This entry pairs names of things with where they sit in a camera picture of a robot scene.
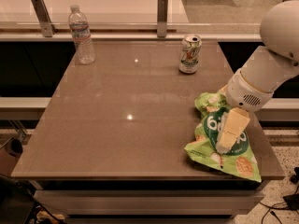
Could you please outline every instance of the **chip bag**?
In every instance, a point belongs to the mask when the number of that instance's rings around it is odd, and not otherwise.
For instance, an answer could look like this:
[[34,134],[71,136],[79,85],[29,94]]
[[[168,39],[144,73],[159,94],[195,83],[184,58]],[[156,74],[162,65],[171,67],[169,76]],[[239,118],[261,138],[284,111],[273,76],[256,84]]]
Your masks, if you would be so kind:
[[185,147],[189,157],[226,174],[261,182],[257,161],[246,132],[238,137],[228,153],[219,154],[216,151],[221,118],[231,109],[226,103],[225,96],[205,92],[195,100],[195,106],[200,111],[202,119],[195,128],[196,141]]

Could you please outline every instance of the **bottle label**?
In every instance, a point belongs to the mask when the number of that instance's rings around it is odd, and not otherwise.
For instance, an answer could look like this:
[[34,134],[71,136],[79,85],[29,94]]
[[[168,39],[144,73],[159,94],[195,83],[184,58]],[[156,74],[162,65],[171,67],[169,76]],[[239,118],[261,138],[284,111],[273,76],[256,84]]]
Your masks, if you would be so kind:
[[87,22],[76,22],[70,24],[71,33],[75,41],[83,41],[91,37]]

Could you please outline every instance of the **bottle cap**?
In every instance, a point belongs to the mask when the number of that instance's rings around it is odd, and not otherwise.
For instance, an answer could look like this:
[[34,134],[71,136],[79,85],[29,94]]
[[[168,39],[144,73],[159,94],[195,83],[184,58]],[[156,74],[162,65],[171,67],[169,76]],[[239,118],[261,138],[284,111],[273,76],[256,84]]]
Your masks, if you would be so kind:
[[79,10],[80,10],[80,8],[79,8],[78,5],[72,5],[72,6],[71,6],[71,11],[72,11],[72,12],[79,11]]

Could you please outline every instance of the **brown table top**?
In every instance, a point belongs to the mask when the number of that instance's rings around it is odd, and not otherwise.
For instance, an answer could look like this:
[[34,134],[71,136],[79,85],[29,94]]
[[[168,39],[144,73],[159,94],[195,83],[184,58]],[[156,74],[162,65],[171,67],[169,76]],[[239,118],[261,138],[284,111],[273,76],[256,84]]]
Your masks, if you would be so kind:
[[[193,75],[178,70],[179,41],[94,46],[93,64],[69,64],[12,176],[223,179],[194,164],[184,150],[200,122],[194,99],[216,92],[233,74],[218,43],[204,41]],[[284,173],[255,117],[247,132],[262,178],[281,179]]]

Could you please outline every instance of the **can label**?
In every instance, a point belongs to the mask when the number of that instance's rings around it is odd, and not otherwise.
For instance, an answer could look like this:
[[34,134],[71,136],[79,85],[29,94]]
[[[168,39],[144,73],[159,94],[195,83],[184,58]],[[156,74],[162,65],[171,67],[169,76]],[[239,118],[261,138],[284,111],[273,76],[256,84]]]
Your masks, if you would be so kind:
[[199,35],[186,35],[182,41],[182,48],[178,69],[187,74],[197,71],[198,54],[202,41]]

